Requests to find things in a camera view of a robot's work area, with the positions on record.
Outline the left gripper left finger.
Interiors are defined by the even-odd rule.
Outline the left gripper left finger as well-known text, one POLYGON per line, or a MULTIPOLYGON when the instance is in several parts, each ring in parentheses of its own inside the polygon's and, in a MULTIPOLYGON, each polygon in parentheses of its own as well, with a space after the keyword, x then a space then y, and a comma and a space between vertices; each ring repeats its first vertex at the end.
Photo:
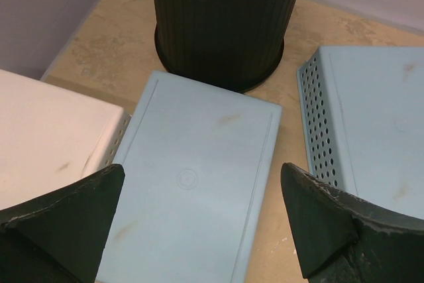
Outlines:
POLYGON ((94 282, 125 180, 111 164, 1 210, 2 282, 94 282))

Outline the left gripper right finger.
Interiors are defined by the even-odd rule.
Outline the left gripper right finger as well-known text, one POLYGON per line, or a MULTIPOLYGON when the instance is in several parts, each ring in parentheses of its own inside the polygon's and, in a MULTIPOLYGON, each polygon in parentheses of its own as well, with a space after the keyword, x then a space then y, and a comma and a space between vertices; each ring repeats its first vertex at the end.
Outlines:
POLYGON ((423 220, 374 205, 292 163, 281 187, 309 282, 422 282, 423 220))

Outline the white perforated plastic basket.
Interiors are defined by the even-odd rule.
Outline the white perforated plastic basket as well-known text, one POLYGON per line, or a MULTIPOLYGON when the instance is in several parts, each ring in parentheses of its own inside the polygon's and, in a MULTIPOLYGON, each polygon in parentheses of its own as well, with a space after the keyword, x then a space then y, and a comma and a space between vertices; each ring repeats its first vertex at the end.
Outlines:
POLYGON ((1 71, 1 209, 110 165, 130 119, 118 105, 1 71))

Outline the blue perforated plastic basket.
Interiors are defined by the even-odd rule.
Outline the blue perforated plastic basket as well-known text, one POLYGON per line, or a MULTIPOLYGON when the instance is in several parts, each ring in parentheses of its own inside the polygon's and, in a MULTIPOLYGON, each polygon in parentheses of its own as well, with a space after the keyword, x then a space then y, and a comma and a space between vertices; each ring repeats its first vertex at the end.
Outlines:
POLYGON ((114 161, 125 181, 98 282, 243 282, 282 108, 151 74, 114 161))

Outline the large black plastic container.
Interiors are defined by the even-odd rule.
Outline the large black plastic container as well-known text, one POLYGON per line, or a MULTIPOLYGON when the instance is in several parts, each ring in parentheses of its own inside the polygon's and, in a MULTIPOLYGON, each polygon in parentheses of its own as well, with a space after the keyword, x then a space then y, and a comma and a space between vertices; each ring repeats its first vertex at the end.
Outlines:
POLYGON ((231 91, 258 87, 278 67, 296 0, 154 0, 167 71, 231 91))

